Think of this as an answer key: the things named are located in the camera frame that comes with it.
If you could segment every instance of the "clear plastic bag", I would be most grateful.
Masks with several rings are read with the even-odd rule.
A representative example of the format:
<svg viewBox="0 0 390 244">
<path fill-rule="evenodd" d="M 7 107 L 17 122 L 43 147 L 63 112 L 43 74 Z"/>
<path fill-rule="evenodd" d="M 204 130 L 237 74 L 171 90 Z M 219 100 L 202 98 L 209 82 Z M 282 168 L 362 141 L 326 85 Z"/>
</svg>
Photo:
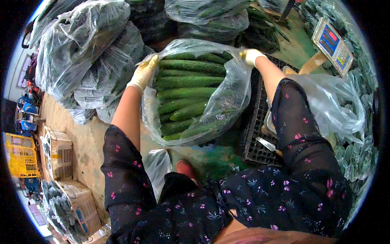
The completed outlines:
<svg viewBox="0 0 390 244">
<path fill-rule="evenodd" d="M 114 117 L 115 111 L 117 110 L 121 98 L 122 97 L 117 98 L 104 109 L 96 109 L 96 113 L 101 121 L 106 124 L 111 124 L 112 118 Z"/>
<path fill-rule="evenodd" d="M 305 90 L 310 109 L 323 137 L 331 131 L 363 145 L 364 140 L 356 138 L 353 134 L 360 132 L 361 138 L 364 138 L 365 113 L 359 94 L 350 79 L 325 74 L 287 77 L 295 80 Z M 340 97 L 353 103 L 356 114 L 351 109 L 340 106 Z"/>
<path fill-rule="evenodd" d="M 233 16 L 213 19 L 204 25 L 178 23 L 177 32 L 180 38 L 194 38 L 230 44 L 248 26 L 248 12 L 246 9 L 242 9 Z"/>
<path fill-rule="evenodd" d="M 34 46 L 39 47 L 41 36 L 44 33 L 44 28 L 47 24 L 49 24 L 50 21 L 56 19 L 60 14 L 72 11 L 76 6 L 85 1 L 86 0 L 58 0 L 57 2 L 51 1 L 43 10 L 43 12 L 38 15 L 34 22 L 29 44 L 30 49 Z"/>
<path fill-rule="evenodd" d="M 230 53 L 233 59 L 225 63 L 226 76 L 217 90 L 211 95 L 199 120 L 186 129 L 179 140 L 165 141 L 161 137 L 161 122 L 158 115 L 160 102 L 157 91 L 146 87 L 142 101 L 142 118 L 151 137 L 163 146 L 198 145 L 208 142 L 228 130 L 248 106 L 251 87 L 252 67 L 240 58 L 240 49 L 197 39 L 177 39 L 160 52 L 159 58 L 177 53 L 192 53 L 199 56 L 206 53 Z"/>
<path fill-rule="evenodd" d="M 172 171 L 172 163 L 168 151 L 165 149 L 152 150 L 142 161 L 152 183 L 154 197 L 158 202 L 165 183 L 164 176 Z"/>
<path fill-rule="evenodd" d="M 235 15 L 249 7 L 250 2 L 250 0 L 165 0 L 165 12 L 177 22 L 205 25 L 215 18 Z"/>
<path fill-rule="evenodd" d="M 94 109 L 68 109 L 74 122 L 78 125 L 85 125 L 95 114 Z"/>
<path fill-rule="evenodd" d="M 60 101 L 125 27 L 130 7 L 123 0 L 88 0 L 58 20 L 41 38 L 35 80 Z"/>
<path fill-rule="evenodd" d="M 103 109 L 120 97 L 134 74 L 135 64 L 144 57 L 144 46 L 140 31 L 129 21 L 74 91 L 78 104 L 83 109 Z"/>
</svg>

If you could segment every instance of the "red shoe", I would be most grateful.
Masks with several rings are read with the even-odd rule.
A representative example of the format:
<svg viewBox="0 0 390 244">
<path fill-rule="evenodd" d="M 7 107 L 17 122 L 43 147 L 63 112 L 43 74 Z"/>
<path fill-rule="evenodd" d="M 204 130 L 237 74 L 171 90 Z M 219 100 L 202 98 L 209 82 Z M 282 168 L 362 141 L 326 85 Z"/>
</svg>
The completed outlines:
<svg viewBox="0 0 390 244">
<path fill-rule="evenodd" d="M 176 163 L 176 172 L 186 175 L 188 178 L 194 181 L 199 188 L 202 187 L 196 180 L 195 169 L 194 167 L 192 167 L 191 163 L 188 160 L 186 159 L 179 160 Z"/>
</svg>

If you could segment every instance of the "digital scale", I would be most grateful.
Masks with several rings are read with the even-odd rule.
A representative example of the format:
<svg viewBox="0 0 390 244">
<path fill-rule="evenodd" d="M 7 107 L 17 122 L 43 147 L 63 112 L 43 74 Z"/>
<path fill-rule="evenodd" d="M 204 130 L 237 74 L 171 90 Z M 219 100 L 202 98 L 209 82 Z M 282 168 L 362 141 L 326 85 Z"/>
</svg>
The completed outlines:
<svg viewBox="0 0 390 244">
<path fill-rule="evenodd" d="M 314 30 L 312 41 L 325 54 L 341 77 L 345 77 L 352 65 L 353 55 L 336 30 L 321 17 Z"/>
</svg>

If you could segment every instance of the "black plastic crate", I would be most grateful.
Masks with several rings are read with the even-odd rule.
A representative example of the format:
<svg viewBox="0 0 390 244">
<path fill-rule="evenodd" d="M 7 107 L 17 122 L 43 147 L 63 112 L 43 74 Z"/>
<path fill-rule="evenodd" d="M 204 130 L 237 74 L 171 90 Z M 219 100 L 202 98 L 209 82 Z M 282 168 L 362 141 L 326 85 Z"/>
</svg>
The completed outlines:
<svg viewBox="0 0 390 244">
<path fill-rule="evenodd" d="M 283 69 L 284 66 L 289 66 L 294 71 L 298 72 L 298 69 L 286 62 L 269 55 L 267 57 L 280 69 Z M 251 83 L 252 94 L 250 104 L 245 113 L 243 113 L 241 120 L 241 129 L 243 132 L 239 142 L 239 148 L 241 148 L 244 159 L 248 163 L 282 166 L 283 160 L 279 158 L 275 152 L 271 152 L 255 139 L 261 137 L 274 144 L 276 149 L 278 149 L 278 140 L 270 134 L 263 134 L 261 132 L 261 127 L 263 126 L 264 119 L 267 115 L 268 104 L 263 79 L 257 69 L 253 69 L 252 71 Z"/>
</svg>

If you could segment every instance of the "latex glove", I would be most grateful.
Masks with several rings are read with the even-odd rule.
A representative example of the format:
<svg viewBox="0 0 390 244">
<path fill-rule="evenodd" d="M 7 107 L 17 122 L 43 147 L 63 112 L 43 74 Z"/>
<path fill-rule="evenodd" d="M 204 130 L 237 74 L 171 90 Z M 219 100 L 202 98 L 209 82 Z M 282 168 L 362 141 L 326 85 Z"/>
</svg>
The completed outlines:
<svg viewBox="0 0 390 244">
<path fill-rule="evenodd" d="M 255 61 L 258 57 L 266 57 L 262 52 L 257 49 L 245 49 L 240 52 L 240 57 L 245 59 L 245 62 L 249 66 L 255 66 Z"/>
<path fill-rule="evenodd" d="M 158 64 L 158 55 L 152 57 L 150 61 L 142 62 L 135 70 L 131 81 L 127 83 L 127 87 L 132 86 L 139 90 L 141 96 L 144 94 L 144 90 L 152 78 L 153 71 Z"/>
</svg>

